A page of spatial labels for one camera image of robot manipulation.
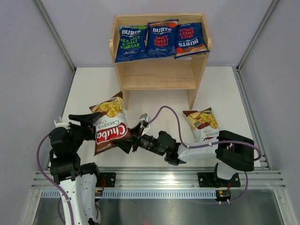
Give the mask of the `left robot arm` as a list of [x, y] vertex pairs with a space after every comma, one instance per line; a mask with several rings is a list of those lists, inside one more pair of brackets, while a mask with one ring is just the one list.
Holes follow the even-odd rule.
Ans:
[[49, 133], [50, 174], [57, 186], [67, 225], [97, 225], [95, 188], [101, 174], [95, 163], [81, 164], [78, 150], [84, 141], [95, 140], [95, 122], [100, 113], [69, 115], [78, 124], [57, 123]]

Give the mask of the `Chuba cassava chips bag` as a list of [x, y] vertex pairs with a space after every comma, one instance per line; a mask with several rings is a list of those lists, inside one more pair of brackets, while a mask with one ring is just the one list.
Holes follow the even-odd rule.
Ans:
[[190, 124], [196, 142], [206, 141], [218, 136], [220, 129], [211, 107], [202, 111], [183, 111], [183, 114]]
[[123, 93], [120, 91], [107, 101], [90, 107], [93, 113], [100, 113], [94, 123], [95, 153], [98, 155], [113, 147], [115, 140], [131, 136], [124, 113]]

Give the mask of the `small blue Burts chilli bag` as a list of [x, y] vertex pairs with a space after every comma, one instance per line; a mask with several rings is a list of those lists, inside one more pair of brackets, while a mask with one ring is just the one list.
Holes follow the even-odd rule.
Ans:
[[146, 51], [149, 58], [170, 57], [176, 54], [175, 41], [178, 19], [148, 23]]

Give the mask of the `large blue Burts chilli bag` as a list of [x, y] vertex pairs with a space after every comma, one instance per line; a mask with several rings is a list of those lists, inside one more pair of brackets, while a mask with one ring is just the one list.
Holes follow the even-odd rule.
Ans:
[[175, 59], [210, 52], [203, 39], [201, 22], [181, 24], [177, 28]]

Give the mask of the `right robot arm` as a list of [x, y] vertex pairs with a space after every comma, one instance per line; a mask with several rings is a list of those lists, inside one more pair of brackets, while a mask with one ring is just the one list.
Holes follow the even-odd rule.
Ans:
[[174, 166], [189, 161], [216, 158], [218, 162], [210, 175], [200, 174], [208, 187], [227, 187], [238, 172], [254, 170], [253, 140], [236, 133], [221, 130], [217, 137], [192, 144], [182, 144], [172, 138], [167, 132], [160, 131], [158, 137], [143, 134], [144, 126], [139, 123], [128, 138], [113, 141], [113, 144], [125, 153], [134, 152], [138, 148], [145, 149]]

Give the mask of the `Burts sea salt vinegar bag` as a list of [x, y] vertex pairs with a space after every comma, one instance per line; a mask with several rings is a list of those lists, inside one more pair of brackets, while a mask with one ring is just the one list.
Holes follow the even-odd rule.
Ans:
[[115, 63], [148, 58], [146, 36], [148, 27], [143, 25], [120, 26], [120, 41]]

